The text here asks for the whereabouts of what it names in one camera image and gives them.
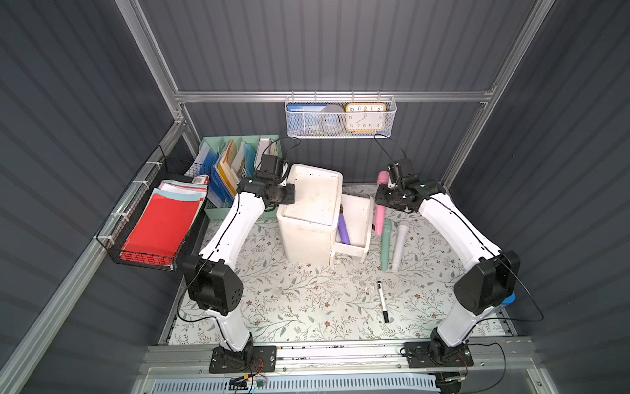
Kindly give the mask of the pink microphone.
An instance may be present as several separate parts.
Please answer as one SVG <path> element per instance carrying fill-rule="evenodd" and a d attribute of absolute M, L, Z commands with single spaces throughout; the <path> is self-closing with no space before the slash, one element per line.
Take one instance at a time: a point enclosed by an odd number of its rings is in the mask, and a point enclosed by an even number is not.
<path fill-rule="evenodd" d="M 376 214 L 375 214 L 375 232 L 378 236 L 383 233 L 386 220 L 386 207 L 384 205 L 385 195 L 389 190 L 390 174 L 387 171 L 381 171 L 377 178 L 377 195 L 375 197 Z"/>

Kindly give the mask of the white microphone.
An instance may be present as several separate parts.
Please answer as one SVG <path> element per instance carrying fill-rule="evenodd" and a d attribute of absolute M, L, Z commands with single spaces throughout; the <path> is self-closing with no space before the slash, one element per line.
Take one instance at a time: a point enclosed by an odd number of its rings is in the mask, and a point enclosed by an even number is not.
<path fill-rule="evenodd" d="M 405 253 L 405 243 L 410 235 L 410 224 L 407 221 L 401 221 L 397 226 L 396 243 L 393 258 L 391 261 L 391 270 L 398 272 L 403 262 Z"/>

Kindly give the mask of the green microphone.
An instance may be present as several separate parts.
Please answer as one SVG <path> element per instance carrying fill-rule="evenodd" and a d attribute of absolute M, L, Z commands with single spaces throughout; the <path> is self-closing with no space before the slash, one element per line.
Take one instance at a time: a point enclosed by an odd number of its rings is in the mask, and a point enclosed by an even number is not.
<path fill-rule="evenodd" d="M 381 269 L 383 272 L 387 271 L 390 265 L 390 243 L 391 243 L 391 231 L 392 221 L 389 218 L 385 219 L 382 226 L 381 235 Z"/>

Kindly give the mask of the white plastic drawer unit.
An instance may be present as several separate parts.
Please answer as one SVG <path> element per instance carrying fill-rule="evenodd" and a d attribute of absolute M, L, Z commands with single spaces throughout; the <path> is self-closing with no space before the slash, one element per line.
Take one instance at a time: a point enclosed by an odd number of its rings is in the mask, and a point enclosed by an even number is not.
<path fill-rule="evenodd" d="M 277 209 L 277 223 L 287 259 L 320 268 L 331 263 L 343 176 L 303 164 L 290 169 L 287 183 L 295 186 L 295 203 Z"/>

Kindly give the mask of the white drawer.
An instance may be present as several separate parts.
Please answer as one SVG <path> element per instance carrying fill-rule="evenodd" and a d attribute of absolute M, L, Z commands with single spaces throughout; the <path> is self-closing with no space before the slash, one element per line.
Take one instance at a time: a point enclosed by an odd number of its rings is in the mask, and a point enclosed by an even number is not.
<path fill-rule="evenodd" d="M 349 234 L 350 244 L 341 241 L 336 234 L 336 241 L 332 246 L 331 264 L 335 264 L 342 257 L 352 257 L 364 263 L 368 257 L 374 222 L 374 200 L 353 195 L 341 195 L 343 216 Z"/>

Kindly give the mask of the purple microphone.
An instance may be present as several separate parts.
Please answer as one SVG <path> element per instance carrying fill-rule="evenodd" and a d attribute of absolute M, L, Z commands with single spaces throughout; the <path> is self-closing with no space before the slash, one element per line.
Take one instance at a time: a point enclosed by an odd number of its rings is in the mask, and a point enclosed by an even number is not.
<path fill-rule="evenodd" d="M 349 237 L 349 231 L 346 225 L 346 220 L 344 217 L 344 208 L 343 205 L 340 205 L 339 211 L 339 219 L 338 219 L 338 234 L 341 240 L 341 243 L 344 245 L 350 245 L 351 240 Z"/>

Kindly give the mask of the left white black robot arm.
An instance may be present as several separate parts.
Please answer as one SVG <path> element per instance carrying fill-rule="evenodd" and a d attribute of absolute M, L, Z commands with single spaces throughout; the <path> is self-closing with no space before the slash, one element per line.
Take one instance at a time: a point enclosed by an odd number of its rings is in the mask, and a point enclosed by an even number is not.
<path fill-rule="evenodd" d="M 231 209 L 210 243 L 185 262 L 185 291 L 221 333 L 226 354 L 244 356 L 253 347 L 239 308 L 244 284 L 236 261 L 259 217 L 279 205 L 295 203 L 295 186 L 283 180 L 248 177 L 237 189 Z"/>

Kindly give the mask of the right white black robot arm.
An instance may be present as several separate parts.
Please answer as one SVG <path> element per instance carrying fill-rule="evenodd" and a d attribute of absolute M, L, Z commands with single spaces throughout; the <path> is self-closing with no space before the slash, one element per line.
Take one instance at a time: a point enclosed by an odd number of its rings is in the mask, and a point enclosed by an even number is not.
<path fill-rule="evenodd" d="M 502 251 L 482 235 L 438 183 L 415 182 L 404 188 L 380 182 L 376 203 L 422 215 L 463 264 L 464 275 L 453 287 L 456 301 L 431 335 L 434 342 L 444 348 L 464 344 L 478 323 L 489 319 L 502 305 L 515 301 L 520 257 L 513 251 Z"/>

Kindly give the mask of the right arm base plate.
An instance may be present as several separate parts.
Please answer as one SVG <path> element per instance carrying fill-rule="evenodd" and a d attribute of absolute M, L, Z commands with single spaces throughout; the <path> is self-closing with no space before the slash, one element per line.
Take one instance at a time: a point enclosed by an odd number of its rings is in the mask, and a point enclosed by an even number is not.
<path fill-rule="evenodd" d="M 411 369 L 474 366 L 472 354 L 466 345 L 449 347 L 435 341 L 411 341 L 403 344 L 400 354 Z"/>

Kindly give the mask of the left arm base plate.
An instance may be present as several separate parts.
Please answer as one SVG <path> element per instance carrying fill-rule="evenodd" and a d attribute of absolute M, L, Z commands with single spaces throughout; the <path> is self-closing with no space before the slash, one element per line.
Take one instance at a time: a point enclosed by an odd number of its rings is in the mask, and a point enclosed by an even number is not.
<path fill-rule="evenodd" d="M 208 372 L 230 374 L 244 372 L 274 372 L 277 362 L 275 346 L 248 346 L 241 352 L 229 351 L 218 346 L 213 350 Z"/>

